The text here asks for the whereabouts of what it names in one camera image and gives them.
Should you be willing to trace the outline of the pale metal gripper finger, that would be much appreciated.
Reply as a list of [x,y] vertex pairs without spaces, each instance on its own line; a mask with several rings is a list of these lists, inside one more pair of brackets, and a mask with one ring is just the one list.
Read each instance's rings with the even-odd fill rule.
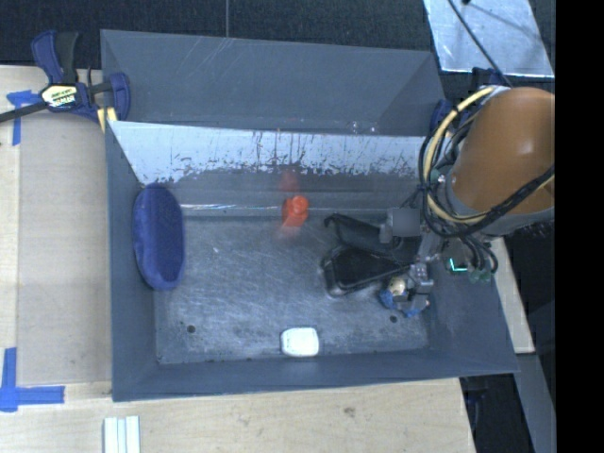
[[410,300],[413,300],[416,296],[428,294],[428,266],[425,263],[416,263],[410,266],[407,291]]
[[407,280],[403,301],[403,313],[406,317],[414,317],[430,305],[429,296],[433,285],[432,279],[416,281],[409,278]]

